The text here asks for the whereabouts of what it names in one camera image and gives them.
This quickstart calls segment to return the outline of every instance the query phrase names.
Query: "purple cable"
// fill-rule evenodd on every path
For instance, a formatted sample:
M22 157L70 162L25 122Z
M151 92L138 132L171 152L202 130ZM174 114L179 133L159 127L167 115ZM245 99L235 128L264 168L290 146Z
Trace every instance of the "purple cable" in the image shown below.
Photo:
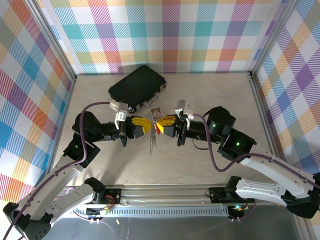
M16 217L13 219L13 221L11 222L8 230L6 231L3 240L6 240L11 229L14 227L14 225L16 224L16 222L18 221L18 219L21 217L22 213L24 212L24 210L26 210L26 208L28 207L28 205L33 201L33 199L35 198L35 196L38 194L38 192L55 176L58 175L58 173L60 173L62 170L66 169L67 167L71 166L71 165L77 165L80 164L82 162L84 162L87 158L87 146L86 146L86 140L85 140L85 134L84 134L84 129L83 129L83 124L84 124L84 114L86 112L86 110L92 106L96 106L96 105L102 105L102 104L110 104L109 101L100 101L100 102L94 102L89 104L88 106L86 106L81 114L80 114L80 121L79 121L79 128L80 128L80 137L81 137L81 143L83 146L83 158L81 160L78 161L74 161L74 162L70 162L62 167L60 167L57 171L55 171L55 174L50 175L35 191L34 193L30 193L30 198L28 199L27 204L25 204L21 210L19 211L19 213L16 215Z
M198 117L200 118L203 123L204 123L204 129L205 129L205 135L206 135L206 139L207 139L207 142L208 142L208 147L209 147L209 154L210 154L210 158L211 158L211 161L212 161L212 164L215 168L215 170L217 170L218 172L220 173L223 173L225 171L227 171L233 164L235 164L236 162L238 162L239 160L242 160L242 159L245 159L247 157L251 157L251 156L256 156L256 157L260 157L260 158L263 158L263 159L266 159L268 161L273 161L275 164L283 167L284 169L288 170L290 173L298 176L299 178L301 178L303 181L307 182L308 184L311 184L312 186L314 186L315 188L317 189L320 189L320 186L315 184L314 182L310 181L309 179L307 179L305 176L301 175L300 173L294 171L293 169L291 169L290 167L284 165L283 163L281 163L280 161L278 160L275 160L274 158L270 157L270 156L266 156L266 155L263 155L263 154L259 154L259 153L246 153L246 154L243 154L241 156L238 156L236 159L234 159L232 162L230 162L225 168L223 169L220 169L217 164L216 164L216 161L215 161L215 158L214 158L214 153L212 151L212 144L211 144L211 141L210 141L210 132L209 132L209 128L208 128L208 125L207 125L207 122L206 122L206 119L199 115L199 114L193 114L195 117Z

